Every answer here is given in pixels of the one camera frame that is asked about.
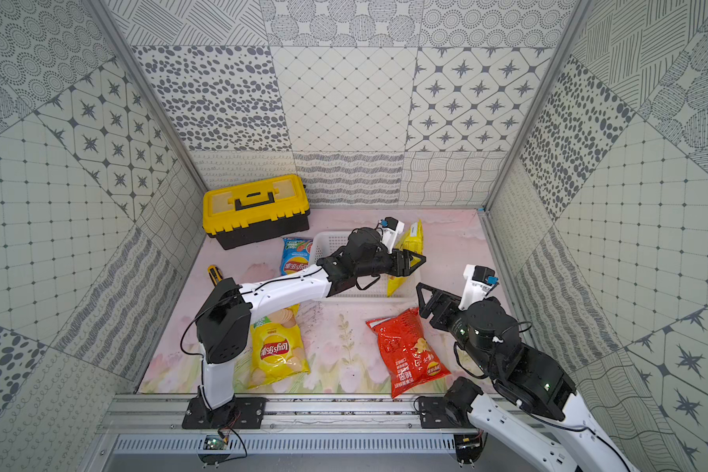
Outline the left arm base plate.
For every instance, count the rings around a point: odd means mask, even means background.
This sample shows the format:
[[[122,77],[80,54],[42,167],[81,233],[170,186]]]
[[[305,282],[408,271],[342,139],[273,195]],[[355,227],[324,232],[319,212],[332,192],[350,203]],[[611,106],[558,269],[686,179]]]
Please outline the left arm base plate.
[[[259,430],[265,416],[267,399],[258,396],[238,396],[226,405],[210,410],[200,395],[192,398],[182,421],[184,430],[233,428]]]

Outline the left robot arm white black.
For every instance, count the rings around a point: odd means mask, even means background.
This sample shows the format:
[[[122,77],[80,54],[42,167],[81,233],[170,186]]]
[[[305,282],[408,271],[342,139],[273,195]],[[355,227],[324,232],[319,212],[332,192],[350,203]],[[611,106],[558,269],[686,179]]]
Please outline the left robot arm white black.
[[[251,324],[292,305],[330,298],[353,287],[364,291],[361,277],[409,277],[427,257],[396,249],[399,230],[360,227],[352,230],[345,245],[299,273],[258,283],[240,285],[228,277],[218,283],[196,314],[202,360],[197,404],[208,414],[232,403],[235,397],[235,360],[246,348]]]

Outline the red chips bag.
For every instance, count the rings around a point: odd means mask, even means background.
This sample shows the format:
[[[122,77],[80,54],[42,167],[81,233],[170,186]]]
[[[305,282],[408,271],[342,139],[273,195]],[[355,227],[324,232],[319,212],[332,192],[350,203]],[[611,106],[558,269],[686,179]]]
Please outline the red chips bag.
[[[418,308],[369,320],[366,326],[377,336],[381,358],[391,376],[392,398],[450,374],[425,337]]]

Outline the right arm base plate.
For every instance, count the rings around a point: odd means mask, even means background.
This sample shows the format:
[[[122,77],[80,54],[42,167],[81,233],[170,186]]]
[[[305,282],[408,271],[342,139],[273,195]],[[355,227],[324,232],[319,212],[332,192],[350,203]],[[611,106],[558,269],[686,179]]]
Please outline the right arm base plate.
[[[469,413],[472,397],[417,397],[415,409],[422,429],[472,429]]]

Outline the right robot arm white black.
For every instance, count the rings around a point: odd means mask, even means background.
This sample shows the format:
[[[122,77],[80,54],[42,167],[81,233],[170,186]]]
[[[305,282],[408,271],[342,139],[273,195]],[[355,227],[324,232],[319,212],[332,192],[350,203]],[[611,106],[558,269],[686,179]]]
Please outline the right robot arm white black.
[[[438,399],[420,399],[424,428],[474,428],[539,471],[633,471],[591,414],[558,361],[521,339],[522,324],[491,296],[493,284],[469,281],[464,296],[419,283],[419,315],[454,337],[504,400],[539,422],[540,433],[507,412],[477,383],[459,378]]]

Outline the yellow Lays chips bag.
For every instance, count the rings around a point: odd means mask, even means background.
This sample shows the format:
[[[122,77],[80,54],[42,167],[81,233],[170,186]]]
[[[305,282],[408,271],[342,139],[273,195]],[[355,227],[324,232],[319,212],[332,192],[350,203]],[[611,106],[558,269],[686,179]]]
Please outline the yellow Lays chips bag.
[[[299,308],[299,305],[293,305],[251,324],[249,387],[262,387],[297,374],[310,373],[306,349],[296,319]]]

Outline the yellow chips bag orange print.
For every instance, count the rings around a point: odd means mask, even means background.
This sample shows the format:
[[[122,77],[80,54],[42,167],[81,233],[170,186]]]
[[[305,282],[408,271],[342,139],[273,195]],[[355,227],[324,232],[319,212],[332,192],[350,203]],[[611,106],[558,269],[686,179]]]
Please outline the yellow chips bag orange print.
[[[423,222],[418,220],[417,222],[413,222],[409,228],[406,228],[403,236],[399,238],[395,245],[395,248],[422,255],[424,250]],[[397,293],[400,287],[407,281],[409,281],[408,277],[392,277],[390,275],[387,278],[387,297],[391,298],[395,296],[395,293]]]

